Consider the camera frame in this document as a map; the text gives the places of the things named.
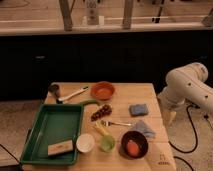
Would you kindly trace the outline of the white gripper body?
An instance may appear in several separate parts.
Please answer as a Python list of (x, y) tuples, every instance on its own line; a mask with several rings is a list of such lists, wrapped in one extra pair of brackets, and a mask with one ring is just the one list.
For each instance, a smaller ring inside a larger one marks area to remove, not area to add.
[(185, 99), (171, 93), (161, 92), (157, 95), (164, 117), (170, 117), (171, 112), (184, 104)]

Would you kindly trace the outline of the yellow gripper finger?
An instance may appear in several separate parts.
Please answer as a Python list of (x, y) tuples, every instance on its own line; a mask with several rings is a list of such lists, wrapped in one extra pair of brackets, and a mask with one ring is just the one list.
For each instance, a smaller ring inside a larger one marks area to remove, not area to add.
[(176, 117), (176, 112), (168, 109), (164, 109), (162, 112), (163, 123), (165, 126), (169, 126)]

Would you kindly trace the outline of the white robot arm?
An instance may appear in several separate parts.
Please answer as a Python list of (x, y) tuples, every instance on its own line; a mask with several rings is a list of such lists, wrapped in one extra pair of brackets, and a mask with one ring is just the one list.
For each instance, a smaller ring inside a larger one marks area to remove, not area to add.
[(207, 68), (199, 62), (178, 67), (166, 75), (166, 86), (157, 95), (165, 126), (171, 124), (176, 116), (175, 109), (185, 100), (198, 105), (213, 114), (213, 88), (205, 84), (208, 78)]

